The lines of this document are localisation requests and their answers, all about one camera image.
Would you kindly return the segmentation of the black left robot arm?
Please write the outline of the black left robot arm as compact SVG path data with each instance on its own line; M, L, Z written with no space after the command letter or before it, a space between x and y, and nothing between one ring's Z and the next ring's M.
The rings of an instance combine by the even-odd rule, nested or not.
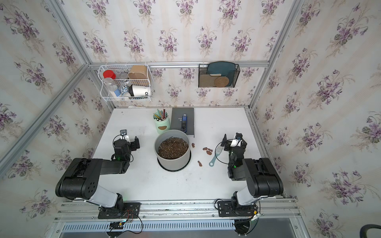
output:
M56 185L56 196L83 199L104 209L123 210L123 197L99 185L101 175L125 174L133 160L132 152L140 148L138 137L129 142L123 134L113 141L110 160L75 158Z

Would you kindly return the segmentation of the grey ceramic pot with soil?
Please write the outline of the grey ceramic pot with soil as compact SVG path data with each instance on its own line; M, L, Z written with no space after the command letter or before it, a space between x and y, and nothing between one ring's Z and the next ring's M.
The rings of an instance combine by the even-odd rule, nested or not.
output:
M154 143L156 158L168 160L191 155L191 143L188 136L178 130L168 130L159 135Z

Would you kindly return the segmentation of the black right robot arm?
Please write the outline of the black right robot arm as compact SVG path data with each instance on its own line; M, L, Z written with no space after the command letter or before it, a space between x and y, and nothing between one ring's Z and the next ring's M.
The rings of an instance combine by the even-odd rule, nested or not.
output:
M236 133L233 139L224 136L221 145L228 152L228 177L232 181L245 181L247 184L233 193L233 207L247 207L262 198L283 194L283 182L269 158L245 158L247 142L241 133Z

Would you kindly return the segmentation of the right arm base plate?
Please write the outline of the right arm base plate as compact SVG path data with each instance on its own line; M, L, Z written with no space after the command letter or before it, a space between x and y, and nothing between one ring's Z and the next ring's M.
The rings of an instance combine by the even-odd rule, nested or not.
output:
M217 199L213 204L219 217L252 217L258 212L258 206L255 204L241 206L231 200L224 201Z

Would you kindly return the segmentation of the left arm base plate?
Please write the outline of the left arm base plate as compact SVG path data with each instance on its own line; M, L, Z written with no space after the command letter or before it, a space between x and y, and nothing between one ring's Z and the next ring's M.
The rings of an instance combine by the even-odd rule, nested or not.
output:
M99 207L98 219L135 219L140 212L140 202L124 202L122 208Z

